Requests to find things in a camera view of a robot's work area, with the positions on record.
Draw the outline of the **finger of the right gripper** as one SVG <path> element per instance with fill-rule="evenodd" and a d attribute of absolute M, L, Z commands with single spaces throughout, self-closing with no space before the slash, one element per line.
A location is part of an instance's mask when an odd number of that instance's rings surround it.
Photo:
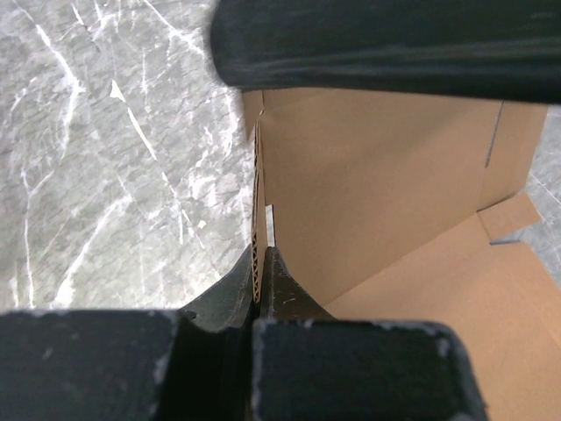
<path fill-rule="evenodd" d="M 557 104 L 557 1 L 221 1 L 220 79 Z"/>

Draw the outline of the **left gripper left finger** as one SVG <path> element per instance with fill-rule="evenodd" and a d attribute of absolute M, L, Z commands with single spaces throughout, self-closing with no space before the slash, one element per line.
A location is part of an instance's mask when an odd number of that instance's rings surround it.
<path fill-rule="evenodd" d="M 181 314 L 206 332 L 241 328 L 253 305 L 252 249 L 247 247 L 231 270 L 181 308 Z"/>

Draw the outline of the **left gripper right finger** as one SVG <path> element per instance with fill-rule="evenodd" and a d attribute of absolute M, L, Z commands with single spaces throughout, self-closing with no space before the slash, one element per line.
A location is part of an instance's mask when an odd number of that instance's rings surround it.
<path fill-rule="evenodd" d="M 289 273 L 277 247 L 266 249 L 260 291 L 260 317 L 276 320 L 334 320 Z"/>

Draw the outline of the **brown cardboard box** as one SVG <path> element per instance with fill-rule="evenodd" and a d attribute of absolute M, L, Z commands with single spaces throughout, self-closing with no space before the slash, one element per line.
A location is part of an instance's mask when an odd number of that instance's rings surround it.
<path fill-rule="evenodd" d="M 242 96 L 290 274 L 336 317 L 437 321 L 465 343 L 493 420 L 560 417 L 560 290 L 506 237 L 547 107 L 348 89 Z"/>

